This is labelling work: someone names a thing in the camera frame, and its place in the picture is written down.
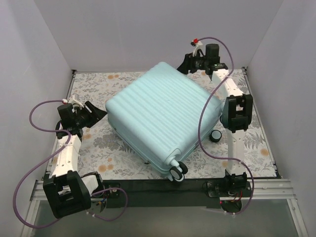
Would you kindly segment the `light blue suitcase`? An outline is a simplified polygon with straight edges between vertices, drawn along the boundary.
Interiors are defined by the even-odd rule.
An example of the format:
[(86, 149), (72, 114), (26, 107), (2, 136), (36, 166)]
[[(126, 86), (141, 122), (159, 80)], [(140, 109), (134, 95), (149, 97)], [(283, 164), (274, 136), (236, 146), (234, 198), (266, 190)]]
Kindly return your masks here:
[(109, 99), (108, 123), (138, 156), (182, 182), (184, 160), (217, 124), (221, 101), (165, 62)]

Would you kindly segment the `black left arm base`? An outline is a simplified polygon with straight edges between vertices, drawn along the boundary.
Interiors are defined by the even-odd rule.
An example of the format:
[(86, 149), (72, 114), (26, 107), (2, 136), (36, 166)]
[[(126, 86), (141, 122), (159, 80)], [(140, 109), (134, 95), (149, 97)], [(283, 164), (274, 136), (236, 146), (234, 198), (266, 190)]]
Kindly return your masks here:
[[(119, 182), (106, 182), (106, 181), (103, 181), (102, 183), (102, 186), (101, 187), (98, 187), (94, 192), (98, 192), (98, 191), (101, 191), (101, 190), (104, 190), (104, 189), (108, 189), (108, 188), (120, 188), (121, 187), (121, 184)], [(110, 191), (106, 191), (106, 192), (102, 192), (100, 194), (97, 194), (97, 195), (92, 195), (91, 198), (92, 199), (101, 199), (101, 200), (108, 200), (108, 199), (114, 199), (114, 198), (119, 198), (120, 196), (120, 191), (117, 190), (117, 189), (114, 189), (114, 190), (110, 190)]]

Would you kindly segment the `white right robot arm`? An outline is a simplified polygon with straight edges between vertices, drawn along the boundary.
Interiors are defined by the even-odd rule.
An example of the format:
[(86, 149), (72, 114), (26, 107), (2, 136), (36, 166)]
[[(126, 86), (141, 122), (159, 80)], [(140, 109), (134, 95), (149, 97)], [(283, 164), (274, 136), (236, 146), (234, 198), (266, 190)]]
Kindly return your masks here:
[(242, 164), (244, 138), (252, 120), (253, 97), (244, 94), (238, 88), (229, 75), (231, 71), (228, 70), (227, 65), (220, 62), (218, 44), (207, 44), (205, 52), (201, 50), (201, 41), (196, 39), (191, 44), (194, 47), (193, 52), (185, 55), (183, 63), (177, 70), (185, 75), (203, 70), (216, 85), (219, 85), (217, 91), (225, 98), (220, 122), (227, 132), (226, 174), (234, 178), (246, 175), (246, 168)]

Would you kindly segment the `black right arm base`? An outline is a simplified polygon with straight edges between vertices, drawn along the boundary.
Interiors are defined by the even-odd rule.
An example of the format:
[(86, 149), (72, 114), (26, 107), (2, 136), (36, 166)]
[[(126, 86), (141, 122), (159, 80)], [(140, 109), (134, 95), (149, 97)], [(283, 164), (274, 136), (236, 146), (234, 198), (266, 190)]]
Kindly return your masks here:
[(202, 184), (202, 190), (209, 196), (219, 197), (250, 197), (251, 185), (244, 172), (242, 175), (225, 174), (223, 178), (212, 178)]

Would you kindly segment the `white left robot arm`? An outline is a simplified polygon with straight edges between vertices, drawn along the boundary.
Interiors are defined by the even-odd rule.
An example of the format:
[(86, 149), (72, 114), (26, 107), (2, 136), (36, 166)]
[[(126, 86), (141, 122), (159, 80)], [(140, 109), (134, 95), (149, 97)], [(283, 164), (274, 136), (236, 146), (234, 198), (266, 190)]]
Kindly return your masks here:
[(51, 177), (43, 182), (43, 190), (55, 218), (75, 214), (91, 207), (91, 196), (101, 197), (105, 185), (98, 172), (83, 176), (78, 173), (79, 151), (83, 129), (91, 128), (107, 112), (95, 107), (91, 102), (84, 104), (75, 99), (64, 102), (57, 108), (60, 121), (56, 133), (58, 147), (57, 162)]

